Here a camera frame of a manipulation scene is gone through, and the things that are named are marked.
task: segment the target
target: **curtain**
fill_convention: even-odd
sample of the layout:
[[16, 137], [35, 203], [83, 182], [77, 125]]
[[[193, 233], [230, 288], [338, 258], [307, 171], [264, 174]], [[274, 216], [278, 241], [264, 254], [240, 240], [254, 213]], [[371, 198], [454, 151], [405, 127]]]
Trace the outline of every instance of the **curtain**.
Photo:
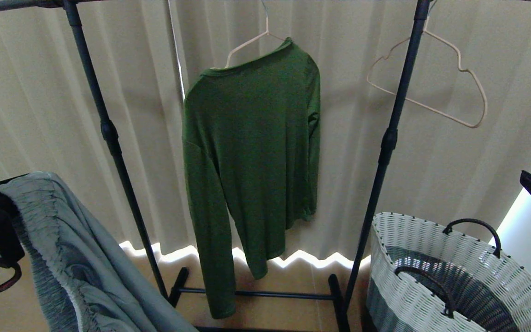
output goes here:
[[[286, 255], [301, 249], [319, 259], [335, 252], [352, 259], [394, 102], [365, 77], [375, 59], [409, 36], [415, 2], [266, 5], [271, 32], [291, 36], [322, 78], [318, 212], [287, 232]], [[152, 242], [163, 254], [194, 244], [179, 95], [201, 70], [223, 67], [231, 49], [263, 31], [263, 7], [256, 0], [171, 0], [78, 8]], [[480, 78], [489, 113], [471, 130], [405, 103], [377, 212], [439, 223], [474, 217], [496, 227], [520, 191], [520, 171], [531, 171], [531, 2], [439, 0], [430, 17], [428, 29], [458, 46], [463, 67]], [[263, 38], [232, 63], [278, 44]], [[406, 48], [375, 67], [376, 84], [396, 91]], [[457, 72], [453, 51], [427, 36], [408, 96], [467, 122], [481, 112], [478, 90]], [[59, 174], [119, 242], [142, 247], [62, 9], [0, 12], [0, 179], [35, 170]], [[489, 240], [481, 229], [460, 230]]]

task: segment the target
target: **woven basket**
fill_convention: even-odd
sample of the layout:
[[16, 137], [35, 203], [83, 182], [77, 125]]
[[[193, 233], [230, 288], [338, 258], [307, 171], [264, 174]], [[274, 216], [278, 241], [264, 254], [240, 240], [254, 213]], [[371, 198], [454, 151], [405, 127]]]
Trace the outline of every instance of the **woven basket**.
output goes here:
[[531, 275], [496, 234], [497, 248], [403, 214], [379, 213], [372, 225], [366, 306], [378, 331], [531, 332]]

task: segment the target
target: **brown floor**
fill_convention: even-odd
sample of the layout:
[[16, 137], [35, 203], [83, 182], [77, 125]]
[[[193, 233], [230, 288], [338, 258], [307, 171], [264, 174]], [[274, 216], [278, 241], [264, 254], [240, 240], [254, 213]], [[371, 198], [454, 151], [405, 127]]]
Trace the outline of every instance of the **brown floor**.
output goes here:
[[[146, 257], [133, 257], [135, 265], [154, 285], [154, 278]], [[48, 327], [38, 300], [28, 258], [20, 261], [23, 276], [9, 290], [0, 294], [0, 332], [44, 332]], [[237, 288], [239, 290], [268, 290], [305, 293], [329, 293], [327, 278], [337, 274], [342, 290], [345, 290], [349, 270], [339, 263], [332, 263], [318, 269], [297, 259], [286, 268], [277, 264], [268, 264], [269, 272], [265, 278], [255, 281], [248, 267], [242, 261], [236, 261]], [[173, 263], [159, 264], [168, 290], [173, 286], [181, 267], [189, 267], [190, 275], [186, 286], [203, 287], [200, 264], [196, 256], [187, 256]], [[360, 305], [365, 291], [365, 267], [360, 270], [359, 281], [348, 319], [351, 330], [361, 331]], [[13, 272], [0, 269], [0, 283], [7, 280]], [[206, 296], [203, 294], [183, 294], [177, 310], [192, 324], [197, 326], [226, 326], [231, 328], [268, 328], [292, 331], [337, 331], [335, 312], [331, 301], [313, 301], [286, 298], [261, 298], [238, 296], [236, 313], [224, 320], [213, 320], [208, 311]]]

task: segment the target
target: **basket handle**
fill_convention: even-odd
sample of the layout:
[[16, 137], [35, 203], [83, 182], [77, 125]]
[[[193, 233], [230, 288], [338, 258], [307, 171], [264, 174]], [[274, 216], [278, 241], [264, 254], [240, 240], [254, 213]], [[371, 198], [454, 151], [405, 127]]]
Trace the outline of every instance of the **basket handle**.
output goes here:
[[495, 251], [493, 252], [493, 254], [497, 258], [501, 258], [501, 240], [499, 239], [499, 235], [497, 235], [497, 232], [491, 225], [485, 223], [482, 220], [472, 219], [472, 218], [455, 220], [449, 223], [446, 226], [446, 228], [442, 231], [442, 233], [444, 234], [452, 233], [452, 227], [460, 223], [473, 223], [473, 224], [479, 224], [479, 225], [483, 225], [484, 227], [487, 227], [487, 229], [491, 232], [491, 234], [493, 234], [493, 237], [495, 238]]
[[436, 286], [438, 286], [440, 288], [440, 290], [442, 290], [442, 292], [444, 292], [444, 294], [446, 296], [446, 300], [447, 300], [446, 303], [445, 303], [445, 309], [442, 312], [442, 314], [448, 316], [451, 319], [453, 319], [454, 311], [456, 311], [456, 305], [455, 305], [455, 302], [454, 302], [454, 297], [452, 296], [452, 294], [448, 290], [446, 290], [444, 285], [442, 285], [439, 281], [434, 279], [434, 277], [430, 276], [430, 274], [427, 273], [426, 271], [424, 271], [422, 269], [417, 269], [416, 267], [397, 267], [395, 269], [395, 274], [399, 275], [399, 273], [417, 273], [417, 274], [419, 274], [419, 275], [421, 275], [423, 277], [426, 277], [429, 281], [431, 281], [434, 284], [436, 284]]

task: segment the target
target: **gray garment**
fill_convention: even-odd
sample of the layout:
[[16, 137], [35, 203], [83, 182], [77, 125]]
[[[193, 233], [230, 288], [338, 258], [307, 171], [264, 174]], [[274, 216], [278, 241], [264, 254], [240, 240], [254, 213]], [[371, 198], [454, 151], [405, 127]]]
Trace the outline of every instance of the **gray garment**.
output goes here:
[[56, 174], [28, 174], [0, 192], [20, 211], [14, 227], [51, 331], [197, 332]]

